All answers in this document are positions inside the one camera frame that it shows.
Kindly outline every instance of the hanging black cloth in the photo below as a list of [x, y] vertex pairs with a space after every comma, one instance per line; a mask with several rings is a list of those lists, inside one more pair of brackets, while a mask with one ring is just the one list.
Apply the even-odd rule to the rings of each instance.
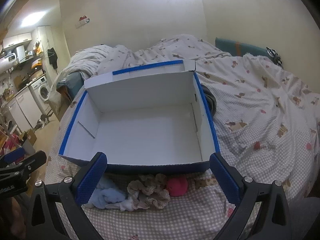
[[49, 63], [52, 65], [52, 67], [54, 69], [57, 69], [58, 68], [58, 65], [57, 65], [58, 56], [57, 56], [57, 53], [55, 52], [54, 48], [48, 49], [48, 58], [49, 58]]

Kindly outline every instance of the patterned blanket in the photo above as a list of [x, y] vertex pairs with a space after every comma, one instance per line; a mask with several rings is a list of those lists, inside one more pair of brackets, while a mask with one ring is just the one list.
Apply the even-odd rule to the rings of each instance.
[[[289, 204], [308, 194], [319, 169], [320, 95], [268, 58], [250, 54], [231, 57], [183, 34], [137, 52], [118, 45], [101, 60], [95, 75], [178, 58], [196, 60], [201, 83], [217, 99], [213, 121], [225, 160], [257, 182], [281, 180]], [[46, 183], [60, 182], [78, 170], [59, 157], [58, 151], [83, 92], [82, 88], [61, 120], [50, 152]], [[189, 182], [188, 192], [173, 197], [162, 210], [84, 208], [84, 212], [104, 239], [213, 239], [234, 205], [228, 203], [210, 170], [184, 176]], [[123, 190], [136, 179], [115, 174], [109, 177]], [[256, 205], [248, 227], [258, 208]], [[68, 233], [76, 239], [61, 206], [59, 210]]]

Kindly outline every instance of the cabinet door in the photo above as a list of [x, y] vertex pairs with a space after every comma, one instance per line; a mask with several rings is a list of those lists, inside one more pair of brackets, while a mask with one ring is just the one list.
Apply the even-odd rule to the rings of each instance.
[[12, 36], [3, 40], [3, 48], [7, 48], [18, 44], [18, 36]]
[[25, 118], [23, 112], [21, 111], [15, 98], [13, 98], [9, 102], [8, 107], [13, 119], [15, 120], [16, 124], [18, 125], [21, 131], [27, 131], [32, 128], [28, 123], [28, 120]]
[[34, 128], [41, 117], [41, 111], [36, 104], [33, 96], [28, 88], [24, 89], [20, 94], [16, 96], [17, 102], [27, 118], [28, 122]]
[[31, 41], [31, 33], [23, 33], [18, 35], [18, 43]]

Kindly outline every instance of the white cardboard box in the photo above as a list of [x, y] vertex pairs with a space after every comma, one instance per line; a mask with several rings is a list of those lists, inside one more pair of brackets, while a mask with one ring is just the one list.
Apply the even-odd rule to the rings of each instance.
[[86, 80], [59, 155], [83, 166], [103, 152], [108, 172], [207, 170], [219, 145], [195, 69], [176, 60]]

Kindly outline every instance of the ceiling light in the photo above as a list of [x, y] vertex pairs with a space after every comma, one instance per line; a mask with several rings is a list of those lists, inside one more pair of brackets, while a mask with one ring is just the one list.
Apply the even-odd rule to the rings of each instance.
[[26, 27], [37, 23], [43, 16], [45, 12], [36, 12], [29, 14], [26, 18], [23, 19], [21, 27]]

